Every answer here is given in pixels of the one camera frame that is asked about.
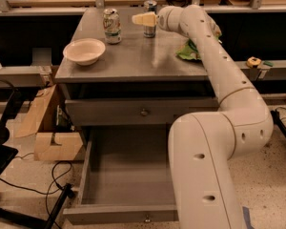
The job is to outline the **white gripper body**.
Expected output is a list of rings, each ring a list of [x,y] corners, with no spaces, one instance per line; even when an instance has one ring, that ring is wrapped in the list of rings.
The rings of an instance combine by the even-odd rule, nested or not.
[[[162,8],[157,15],[157,25],[163,31],[179,31],[181,8],[168,6]]]

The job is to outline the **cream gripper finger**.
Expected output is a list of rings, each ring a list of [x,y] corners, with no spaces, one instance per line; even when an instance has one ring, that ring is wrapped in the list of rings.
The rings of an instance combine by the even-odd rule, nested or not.
[[[153,11],[136,14],[132,17],[135,25],[154,27],[156,25],[156,14]]]

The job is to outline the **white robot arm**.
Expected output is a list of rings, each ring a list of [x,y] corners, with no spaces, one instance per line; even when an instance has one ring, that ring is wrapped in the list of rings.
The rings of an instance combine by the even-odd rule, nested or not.
[[[251,81],[222,48],[211,17],[201,7],[174,6],[133,17],[191,39],[219,109],[184,114],[169,132],[168,153],[180,229],[247,229],[228,160],[264,147],[274,124]]]

